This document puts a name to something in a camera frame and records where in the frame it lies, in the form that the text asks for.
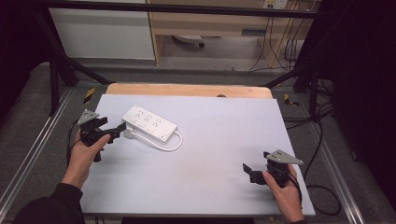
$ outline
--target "power outlet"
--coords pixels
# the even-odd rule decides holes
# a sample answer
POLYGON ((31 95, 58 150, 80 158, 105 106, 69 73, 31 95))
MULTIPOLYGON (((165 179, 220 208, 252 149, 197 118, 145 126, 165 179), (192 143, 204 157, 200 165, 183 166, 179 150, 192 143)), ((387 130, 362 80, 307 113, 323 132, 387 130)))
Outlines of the power outlet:
POLYGON ((274 9, 285 9, 288 0, 276 0, 274 9))
POLYGON ((129 125, 144 133, 166 142, 177 128, 176 124, 149 112, 138 105, 134 105, 122 119, 129 125))
POLYGON ((275 6, 276 6, 276 0, 265 0, 264 6, 262 6, 262 8, 274 9, 275 6))

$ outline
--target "hand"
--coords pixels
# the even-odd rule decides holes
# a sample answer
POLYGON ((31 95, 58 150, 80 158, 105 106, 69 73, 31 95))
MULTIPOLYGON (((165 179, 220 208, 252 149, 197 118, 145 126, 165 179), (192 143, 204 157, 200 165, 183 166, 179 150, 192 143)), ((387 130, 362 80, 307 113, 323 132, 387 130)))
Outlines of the hand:
POLYGON ((101 137, 95 144, 90 147, 84 145, 79 140, 79 131, 75 137, 75 144, 72 148, 72 155, 70 158, 69 166, 67 167, 66 174, 62 183, 73 185, 79 189, 88 178, 90 167, 96 153, 99 152, 110 139, 110 134, 101 137))
MULTIPOLYGON (((297 173, 293 166, 289 164, 290 173, 297 178, 297 173)), ((300 204, 300 196, 297 188, 288 181, 285 188, 281 188, 274 178, 266 171, 262 172, 268 187, 274 193, 277 207, 286 223, 304 220, 303 211, 300 204)))

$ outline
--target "white power strip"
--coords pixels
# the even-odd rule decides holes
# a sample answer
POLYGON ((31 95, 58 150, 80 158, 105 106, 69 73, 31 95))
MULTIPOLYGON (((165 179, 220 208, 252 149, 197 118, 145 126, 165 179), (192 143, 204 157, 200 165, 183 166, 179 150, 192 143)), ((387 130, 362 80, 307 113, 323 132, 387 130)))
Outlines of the white power strip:
POLYGON ((164 142, 168 140, 169 136, 171 136, 177 128, 176 124, 138 105, 132 106, 132 108, 122 116, 122 119, 138 130, 164 142))
POLYGON ((285 9, 288 0, 264 0, 263 8, 285 9))

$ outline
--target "metal bar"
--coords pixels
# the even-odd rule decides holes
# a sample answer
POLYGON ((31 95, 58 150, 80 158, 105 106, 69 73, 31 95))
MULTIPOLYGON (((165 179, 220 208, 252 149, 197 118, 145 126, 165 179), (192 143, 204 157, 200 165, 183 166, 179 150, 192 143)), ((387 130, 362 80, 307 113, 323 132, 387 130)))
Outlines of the metal bar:
POLYGON ((287 74, 285 74, 281 77, 278 77, 275 80, 268 82, 267 84, 260 85, 259 87, 266 87, 268 89, 272 89, 273 87, 279 85, 279 83, 282 83, 291 77, 299 76, 299 74, 301 72, 303 72, 305 70, 305 68, 306 68, 306 66, 302 64, 301 66, 295 67, 293 70, 289 71, 287 74))
MULTIPOLYGON (((309 116, 308 102, 304 97, 301 97, 300 95, 298 95, 297 97, 299 99, 300 105, 303 107, 305 114, 309 116)), ((318 124, 311 122, 310 126, 315 135, 315 138, 319 140, 320 130, 318 124)), ((353 198, 353 195, 350 192, 349 187, 347 186, 347 182, 345 181, 340 169, 338 168, 338 165, 335 162, 324 138, 322 139, 320 154, 322 156, 324 164, 326 165, 327 170, 329 171, 329 176, 332 179, 332 183, 334 184, 335 190, 337 191, 337 195, 340 198, 341 204, 344 207, 349 222, 353 224, 363 224, 364 219, 361 215, 361 211, 356 205, 355 199, 353 198)))
POLYGON ((58 72, 64 79, 65 84, 67 86, 75 86, 78 83, 76 74, 73 72, 73 70, 70 69, 70 67, 68 67, 67 64, 64 63, 64 49, 62 48, 62 46, 60 46, 54 33, 50 29, 50 26, 48 25, 46 18, 43 15, 43 12, 41 10, 35 11, 35 9, 31 7, 29 7, 28 12, 30 13, 32 18, 32 21, 29 22, 30 24, 32 24, 32 28, 34 30, 38 28, 43 32, 46 38, 46 42, 49 44, 50 57, 52 60, 56 61, 57 67, 59 68, 58 72))
POLYGON ((56 123, 58 122, 59 118, 61 117, 64 109, 68 103, 70 98, 71 92, 73 91, 70 88, 66 91, 62 98, 61 104, 55 114, 48 118, 46 124, 44 125, 43 129, 41 130, 40 134, 38 135, 37 139, 33 143, 32 147, 30 148, 29 152, 27 153, 25 159, 21 163, 20 168, 18 169, 17 173, 14 175, 12 180, 9 182, 5 192, 0 198, 0 223, 6 217, 6 214, 11 207, 12 203, 14 202, 15 198, 17 197, 18 192, 20 191, 24 181, 26 180, 27 176, 29 175, 30 171, 32 170, 35 161, 37 160, 38 156, 40 155, 41 150, 43 149, 44 145, 46 144, 47 140, 50 137, 50 134, 55 127, 56 123))
POLYGON ((115 83, 115 81, 110 81, 107 80, 104 77, 101 77, 99 75, 97 75, 96 73, 94 73, 93 71, 91 71, 90 69, 84 67, 82 64, 76 62, 75 60, 71 59, 70 57, 68 57, 67 55, 64 55, 64 59, 73 67, 77 68, 79 71, 81 71, 82 73, 84 73, 85 75, 95 79, 96 81, 102 83, 102 84, 111 84, 111 83, 115 83))
POLYGON ((37 4, 42 7, 113 10, 113 11, 145 11, 145 12, 173 12, 195 13, 214 15, 235 15, 253 17, 281 17, 300 19, 328 19, 334 16, 332 12, 295 11, 281 9, 257 9, 247 7, 204 7, 187 5, 163 5, 163 4, 139 4, 139 3, 109 3, 87 1, 62 1, 62 0, 38 0, 37 4))
POLYGON ((52 116, 59 106, 59 80, 58 80, 58 66, 56 60, 49 62, 49 74, 50 74, 50 112, 52 116))

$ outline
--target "gray carpet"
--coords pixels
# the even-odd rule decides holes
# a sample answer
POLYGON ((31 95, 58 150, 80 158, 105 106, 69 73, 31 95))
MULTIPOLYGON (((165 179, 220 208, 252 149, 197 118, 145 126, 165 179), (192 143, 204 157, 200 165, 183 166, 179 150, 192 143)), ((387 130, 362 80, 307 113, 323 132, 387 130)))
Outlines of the gray carpet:
MULTIPOLYGON (((162 69, 93 69, 103 77, 112 77, 120 82, 156 82, 156 83, 192 83, 192 84, 221 84, 221 85, 247 85, 256 86, 264 84, 279 76, 278 73, 254 73, 245 72, 221 72, 221 71, 184 71, 162 69)), ((285 105, 284 93, 290 95, 290 99, 297 100, 290 84, 292 80, 285 82, 281 87, 274 88, 274 97, 279 102, 281 113, 284 117, 306 117, 300 106, 285 105)), ((16 213, 29 201, 42 196, 48 196, 55 185, 62 179, 65 170, 65 145, 66 134, 69 125, 77 119, 84 109, 94 110, 99 97, 105 92, 106 86, 96 86, 95 94, 90 103, 82 103, 89 87, 78 87, 73 90, 72 97, 55 126, 47 144, 39 155, 31 173, 23 184, 21 191, 16 197, 14 204, 7 213, 7 218, 12 219, 16 213)), ((17 172, 24 155, 35 141, 40 129, 43 127, 48 113, 49 75, 48 69, 39 67, 33 73, 31 80, 21 95, 20 101, 12 108, 8 118, 2 124, 0 132, 0 165, 1 179, 0 192, 4 192, 13 174, 17 172)), ((363 163, 354 162, 350 151, 337 125, 336 118, 327 117, 323 120, 323 132, 327 143, 332 149, 337 164, 349 185, 354 199, 361 210, 367 223, 396 223, 396 215, 377 184, 374 182, 369 170, 363 163)), ((317 141, 313 137, 308 125, 303 125, 289 130, 290 141, 296 156, 309 161, 317 141)), ((320 154, 313 163, 307 184, 319 184, 333 189, 328 171, 323 164, 320 154)), ((323 210, 334 211, 336 203, 333 197, 321 190, 312 190, 313 203, 323 210)), ((269 217, 258 218, 257 223, 266 223, 269 217)), ((311 223, 349 223, 344 209, 334 217, 328 217, 318 213, 315 217, 307 218, 311 223)))

